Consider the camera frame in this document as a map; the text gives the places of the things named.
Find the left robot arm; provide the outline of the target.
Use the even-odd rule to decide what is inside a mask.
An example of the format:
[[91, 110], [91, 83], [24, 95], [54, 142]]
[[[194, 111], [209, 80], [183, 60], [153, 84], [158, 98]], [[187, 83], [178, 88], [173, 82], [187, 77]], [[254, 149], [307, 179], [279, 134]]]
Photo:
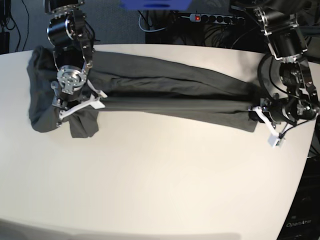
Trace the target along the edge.
[[311, 76], [306, 57], [308, 45], [298, 23], [298, 13], [305, 7], [304, 0], [232, 0], [231, 5], [246, 12], [253, 11], [258, 26], [270, 50], [262, 62], [277, 61], [278, 77], [285, 86], [285, 98], [275, 98], [267, 90], [262, 76], [263, 63], [258, 65], [258, 81], [266, 97], [259, 106], [252, 106], [258, 119], [263, 121], [279, 140], [299, 126], [320, 114], [317, 88]]

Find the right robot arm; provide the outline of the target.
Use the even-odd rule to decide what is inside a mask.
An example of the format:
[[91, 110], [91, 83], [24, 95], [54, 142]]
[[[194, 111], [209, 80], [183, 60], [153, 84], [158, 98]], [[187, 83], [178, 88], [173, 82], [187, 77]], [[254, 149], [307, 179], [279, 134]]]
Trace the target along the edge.
[[108, 97], [89, 80], [96, 35], [80, 9], [84, 3], [83, 0], [43, 2], [44, 12], [52, 16], [46, 32], [57, 69], [56, 79], [50, 84], [54, 91], [52, 105], [59, 109], [57, 126], [88, 106], [103, 109], [101, 100]]

